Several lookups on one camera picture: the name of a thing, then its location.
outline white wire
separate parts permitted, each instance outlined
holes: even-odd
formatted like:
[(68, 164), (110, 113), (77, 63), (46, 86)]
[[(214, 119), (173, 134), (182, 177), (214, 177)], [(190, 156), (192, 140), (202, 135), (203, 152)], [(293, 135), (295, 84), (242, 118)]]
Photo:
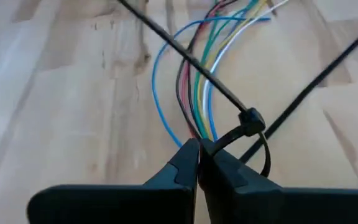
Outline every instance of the white wire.
[[(211, 68), (211, 73), (215, 72), (216, 67), (219, 64), (219, 61), (222, 59), (222, 56), (226, 53), (226, 51), (229, 49), (230, 45), (235, 41), (235, 39), (242, 33), (244, 32), (249, 26), (251, 26), (252, 24), (254, 24), (255, 22), (257, 22), (260, 18), (266, 16), (267, 14), (271, 13), (273, 10), (275, 10), (276, 8), (284, 5), (285, 3), (287, 3), (289, 0), (284, 0), (278, 4), (276, 4), (274, 7), (266, 10), (265, 12), (263, 12), (261, 15), (255, 17), (253, 20), (251, 20), (249, 23), (247, 23), (244, 27), (242, 27), (235, 35), (234, 37), (229, 41), (229, 43), (226, 44), (226, 46), (223, 48), (223, 50), (221, 51), (221, 53), (218, 55), (218, 57), (216, 58), (212, 68)], [(204, 83), (204, 88), (203, 88), (203, 114), (205, 117), (207, 117), (207, 90), (208, 90), (208, 86), (210, 85), (210, 82), (208, 80), (205, 81)]]

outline wooden floor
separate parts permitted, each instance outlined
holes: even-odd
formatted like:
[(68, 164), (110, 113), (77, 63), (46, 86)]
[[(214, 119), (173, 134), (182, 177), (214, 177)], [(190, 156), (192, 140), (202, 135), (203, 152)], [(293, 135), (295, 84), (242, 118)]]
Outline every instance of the wooden floor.
[[(202, 18), (211, 1), (132, 3), (172, 34)], [(357, 36), (358, 1), (291, 0), (271, 22), (242, 34), (218, 77), (271, 124)], [(26, 203), (51, 185), (140, 184), (173, 156), (177, 147), (150, 88), (162, 44), (113, 0), (0, 0), (0, 223), (26, 223)], [(179, 62), (173, 50), (164, 55), (157, 88), (185, 141), (173, 91)], [(238, 122), (219, 93), (214, 114), (220, 135)], [(240, 156), (254, 141), (241, 139), (228, 151)], [(270, 178), (278, 184), (358, 188), (358, 49), (269, 143)], [(249, 165), (260, 170), (263, 160), (258, 153)], [(198, 197), (196, 222), (208, 223), (202, 191)]]

